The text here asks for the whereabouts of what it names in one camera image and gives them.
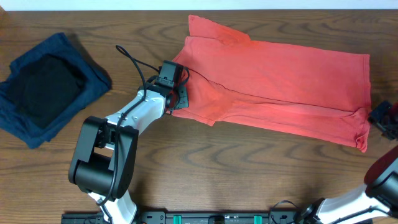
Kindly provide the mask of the red t-shirt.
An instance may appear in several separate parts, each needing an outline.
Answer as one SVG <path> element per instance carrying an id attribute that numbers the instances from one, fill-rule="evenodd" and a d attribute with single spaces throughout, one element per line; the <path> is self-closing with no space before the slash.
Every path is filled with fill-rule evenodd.
<path id="1" fill-rule="evenodd" d="M 252 40 L 204 17 L 188 17 L 175 62 L 188 67 L 189 106 L 174 113 L 297 134 L 365 151 L 370 56 Z"/>

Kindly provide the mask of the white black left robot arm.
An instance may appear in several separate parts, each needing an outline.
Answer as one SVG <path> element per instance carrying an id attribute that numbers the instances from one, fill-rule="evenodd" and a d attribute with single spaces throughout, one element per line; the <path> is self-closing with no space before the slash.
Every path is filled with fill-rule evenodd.
<path id="1" fill-rule="evenodd" d="M 128 187 L 134 172 L 138 137 L 167 111 L 187 108 L 185 85 L 149 85 L 118 112 L 90 116 L 81 127 L 68 179 L 99 205 L 105 223 L 133 223 L 137 206 Z"/>

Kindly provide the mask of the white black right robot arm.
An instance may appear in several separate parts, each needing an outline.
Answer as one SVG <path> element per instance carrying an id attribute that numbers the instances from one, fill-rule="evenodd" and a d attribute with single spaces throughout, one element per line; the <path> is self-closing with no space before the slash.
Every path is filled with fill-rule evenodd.
<path id="1" fill-rule="evenodd" d="M 294 223 L 371 223 L 397 218 L 397 148 L 380 157 L 364 176 L 364 184 L 335 198 L 321 198 L 296 214 Z"/>

